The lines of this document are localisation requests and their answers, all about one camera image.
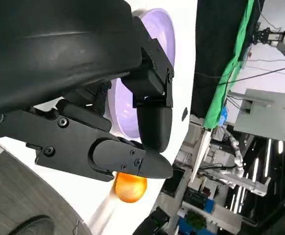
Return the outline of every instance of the floor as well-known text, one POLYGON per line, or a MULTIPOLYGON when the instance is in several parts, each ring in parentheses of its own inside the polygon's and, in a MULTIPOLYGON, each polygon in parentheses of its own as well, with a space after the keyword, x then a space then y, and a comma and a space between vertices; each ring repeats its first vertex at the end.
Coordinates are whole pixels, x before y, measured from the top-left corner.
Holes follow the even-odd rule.
POLYGON ((47 215, 53 220, 55 235, 91 235, 79 215, 52 187, 18 160, 2 152, 0 235, 8 235, 19 224, 37 215, 47 215))

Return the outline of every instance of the blue object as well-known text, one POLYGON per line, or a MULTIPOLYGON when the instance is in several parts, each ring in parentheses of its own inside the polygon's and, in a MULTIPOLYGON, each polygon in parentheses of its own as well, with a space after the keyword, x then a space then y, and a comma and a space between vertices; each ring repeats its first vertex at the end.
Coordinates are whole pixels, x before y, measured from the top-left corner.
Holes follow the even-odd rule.
POLYGON ((185 218, 181 218, 178 220, 178 225, 179 225, 179 231, 181 231, 185 235, 189 235, 192 231, 195 231, 197 235, 214 235, 207 229, 202 229, 202 230, 197 230, 193 228, 191 225, 189 225, 186 222, 185 218))
POLYGON ((219 122, 218 122, 218 126, 223 126, 224 122, 226 121, 227 119, 227 108, 225 106, 223 106, 222 110, 221 110, 221 116, 220 116, 220 119, 219 119, 219 122))
POLYGON ((203 210, 211 214, 213 211, 213 208, 214 208, 214 200, 207 199, 205 208, 203 210))
POLYGON ((185 218, 181 218, 178 220, 178 225, 180 226, 179 231, 184 233, 185 235, 189 235, 193 230, 192 226, 186 222, 185 218))

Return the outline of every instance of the white table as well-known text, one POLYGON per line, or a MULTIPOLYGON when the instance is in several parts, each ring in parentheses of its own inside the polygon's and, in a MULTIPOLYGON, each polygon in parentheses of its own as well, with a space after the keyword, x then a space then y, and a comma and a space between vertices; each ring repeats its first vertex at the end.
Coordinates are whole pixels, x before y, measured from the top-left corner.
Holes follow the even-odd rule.
MULTIPOLYGON (((175 78, 173 80, 173 123, 170 142, 163 155, 172 163, 189 126, 194 66, 197 0, 127 0, 132 10, 163 8, 173 21, 176 37, 175 78)), ((134 204, 120 201, 111 188, 114 182, 100 182, 34 164, 35 152, 25 143, 1 138, 0 146, 18 158, 58 191, 77 211, 92 233, 131 235, 149 215, 164 180, 148 179, 145 195, 134 204)))

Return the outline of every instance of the black bracket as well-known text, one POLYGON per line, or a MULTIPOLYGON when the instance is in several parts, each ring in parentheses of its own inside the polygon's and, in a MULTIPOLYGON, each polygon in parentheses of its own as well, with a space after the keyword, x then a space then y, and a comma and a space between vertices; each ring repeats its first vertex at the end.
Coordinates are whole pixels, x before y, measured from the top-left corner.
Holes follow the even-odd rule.
POLYGON ((57 107, 0 116, 0 137, 24 141, 37 150, 38 165, 101 181, 112 180, 112 171, 146 178, 172 176, 172 167, 161 154, 110 134, 109 120, 66 100, 57 107))

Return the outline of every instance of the black cable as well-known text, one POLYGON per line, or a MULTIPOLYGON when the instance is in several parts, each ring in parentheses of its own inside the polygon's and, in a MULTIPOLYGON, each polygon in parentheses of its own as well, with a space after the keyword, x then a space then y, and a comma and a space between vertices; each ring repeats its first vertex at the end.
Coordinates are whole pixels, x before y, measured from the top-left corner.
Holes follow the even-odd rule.
POLYGON ((201 170, 208 170, 208 169, 227 170, 227 169, 233 169, 235 167, 236 167, 236 165, 231 165, 231 166, 223 165, 223 166, 200 167, 199 169, 201 169, 201 170))
POLYGON ((231 100, 234 104, 236 104, 239 108, 241 108, 241 106, 237 104, 236 101, 234 101, 230 96, 228 97, 228 99, 231 100))
POLYGON ((248 80, 248 79, 252 79, 252 78, 256 78, 256 77, 265 76, 265 75, 272 74, 272 73, 279 72, 279 71, 283 71, 283 70, 285 70, 285 68, 278 69, 278 70, 273 70, 273 71, 269 71, 269 72, 265 72, 265 73, 261 73, 261 74, 254 75, 254 76, 250 76, 250 77, 245 77, 245 78, 242 78, 242 79, 239 79, 239 80, 235 80, 235 81, 222 82, 222 83, 219 83, 219 84, 216 84, 216 83, 214 83, 214 84, 209 84, 209 85, 202 86, 202 87, 199 87, 199 88, 209 87, 209 86, 215 86, 215 85, 221 86, 221 85, 225 85, 225 84, 230 84, 230 83, 235 83, 235 82, 239 82, 239 81, 243 81, 243 80, 248 80))
POLYGON ((277 28, 277 27, 275 27, 273 24, 271 24, 271 23, 266 19, 266 17, 264 17, 264 15, 263 15, 262 12, 261 12, 261 8, 260 8, 260 0, 258 0, 258 8, 259 8, 259 13, 260 13, 260 15, 264 18, 264 20, 265 20, 269 25, 271 25, 273 28, 275 28, 276 30, 281 31, 282 28, 277 28))
POLYGON ((236 104, 234 104, 230 99, 228 99, 227 101, 229 101, 235 108, 240 109, 236 104))
POLYGON ((259 60, 247 60, 247 61, 252 61, 252 62, 256 62, 256 61, 263 61, 263 62, 278 62, 278 61, 284 61, 285 60, 263 60, 263 59, 259 59, 259 60))
POLYGON ((237 103, 233 103, 230 99, 228 99, 228 101, 237 109, 243 111, 243 112, 246 112, 246 110, 240 108, 240 106, 237 104, 237 103))
POLYGON ((245 100, 245 99, 243 99, 243 98, 236 98, 236 97, 231 96, 231 95, 228 95, 228 97, 230 97, 230 98, 232 98, 232 99, 237 99, 237 100, 245 100))
POLYGON ((266 70, 266 69, 262 69, 262 68, 259 68, 259 67, 255 67, 255 66, 250 66, 250 65, 245 65, 246 68, 252 68, 252 69, 257 69, 257 70, 262 70, 262 71, 268 71, 270 72, 271 70, 266 70))
POLYGON ((220 164, 221 166, 223 166, 222 163, 214 163, 214 164, 205 165, 205 166, 203 166, 202 168, 210 167, 210 166, 214 166, 214 165, 218 165, 218 164, 220 164))

